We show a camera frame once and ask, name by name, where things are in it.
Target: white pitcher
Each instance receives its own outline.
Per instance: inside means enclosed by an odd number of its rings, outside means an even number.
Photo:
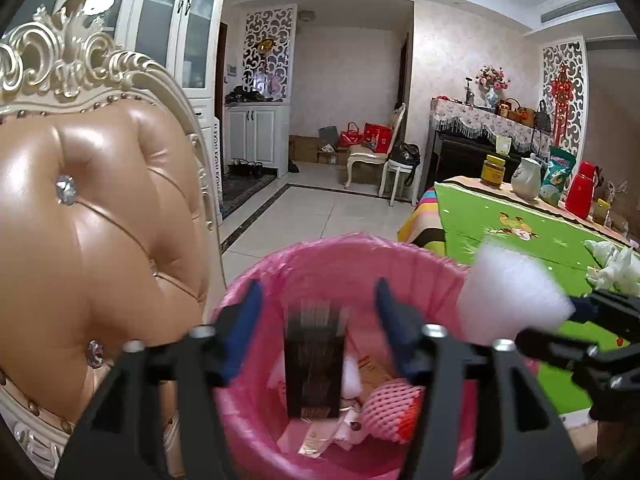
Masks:
[[[533,200],[540,192],[540,164],[532,158],[523,158],[511,177],[513,192],[524,200]]]

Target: floor border tile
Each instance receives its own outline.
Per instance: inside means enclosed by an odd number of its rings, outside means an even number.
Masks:
[[[331,189],[328,187],[318,187],[318,186],[306,186],[304,184],[285,184],[279,190],[277,190],[264,204],[262,204],[258,209],[256,209],[249,218],[247,218],[240,227],[238,227],[235,231],[233,231],[225,240],[220,244],[220,254],[224,254],[226,250],[228,250],[233,243],[238,240],[239,237],[244,234],[245,231],[258,219],[263,215],[268,208],[270,208],[277,199],[279,199],[287,189],[290,187],[301,187],[302,189],[317,189],[318,191],[331,191],[334,193],[343,193],[347,195],[357,195],[357,196],[368,196],[369,198],[377,198],[379,200],[389,200],[388,197],[377,196],[368,193],[360,193],[357,191],[348,191],[346,189]],[[396,198],[396,202],[405,202],[410,203],[410,200],[405,200],[403,198]]]

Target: glass jar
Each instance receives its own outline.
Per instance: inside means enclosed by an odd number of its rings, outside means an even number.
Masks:
[[[608,213],[609,203],[599,198],[596,202],[595,207],[593,208],[593,221],[596,222],[596,224],[604,225]]]
[[[500,187],[504,179],[504,159],[495,155],[487,155],[482,164],[480,180],[491,187]]]

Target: green tablecloth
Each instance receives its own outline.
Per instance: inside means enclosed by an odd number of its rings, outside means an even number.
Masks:
[[[608,238],[544,212],[455,184],[436,184],[435,189],[450,258],[472,264],[482,240],[494,238],[542,260],[570,296],[591,292],[585,273],[587,266],[597,264],[584,241]],[[617,336],[593,323],[568,321],[560,332],[597,341],[602,349],[616,348]],[[538,378],[559,413],[590,407],[589,397],[571,382],[568,372],[543,364]]]

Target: black bag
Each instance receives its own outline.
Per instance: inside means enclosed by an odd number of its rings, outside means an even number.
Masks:
[[[538,111],[533,118],[534,128],[543,132],[551,131],[551,117],[546,113],[546,104],[544,101],[540,101],[538,105]]]
[[[400,142],[391,149],[389,159],[406,166],[412,166],[411,173],[409,173],[407,178],[404,180],[404,185],[410,186],[413,184],[415,169],[418,167],[418,164],[420,164],[420,148],[418,148],[416,144]]]

